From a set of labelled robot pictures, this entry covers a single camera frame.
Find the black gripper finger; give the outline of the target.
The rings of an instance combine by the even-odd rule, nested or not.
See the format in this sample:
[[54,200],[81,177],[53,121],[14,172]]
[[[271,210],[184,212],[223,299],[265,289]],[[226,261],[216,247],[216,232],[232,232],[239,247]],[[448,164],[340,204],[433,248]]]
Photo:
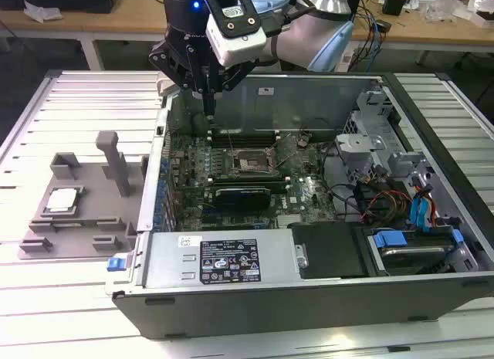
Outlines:
[[255,68],[255,61],[248,61],[226,68],[217,60],[210,62],[210,116],[215,114],[215,95],[233,90]]
[[180,88],[197,94],[202,100],[204,115],[210,118],[211,94],[199,55],[200,52],[190,42],[177,48],[169,42],[159,42],[152,48],[149,60]]

